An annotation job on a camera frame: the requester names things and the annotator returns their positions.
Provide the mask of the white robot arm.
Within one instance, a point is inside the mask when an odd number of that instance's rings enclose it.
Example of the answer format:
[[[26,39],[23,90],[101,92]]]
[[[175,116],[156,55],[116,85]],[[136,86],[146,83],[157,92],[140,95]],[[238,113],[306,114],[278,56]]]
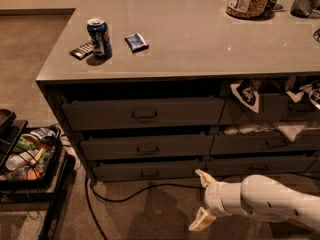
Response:
[[[268,222],[293,219],[320,231],[320,198],[295,191],[263,175],[250,175],[240,183],[217,181],[197,169],[205,189],[205,207],[200,207],[190,231],[201,231],[218,217],[241,215]]]

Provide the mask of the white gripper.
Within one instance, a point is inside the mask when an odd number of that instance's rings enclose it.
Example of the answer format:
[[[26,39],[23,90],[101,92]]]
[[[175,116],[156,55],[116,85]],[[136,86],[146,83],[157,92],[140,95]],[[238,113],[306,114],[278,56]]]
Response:
[[[200,207],[195,220],[190,224],[190,231],[202,231],[209,227],[216,217],[241,215],[241,184],[216,182],[208,173],[196,169],[200,183],[205,190],[204,202],[208,209]]]

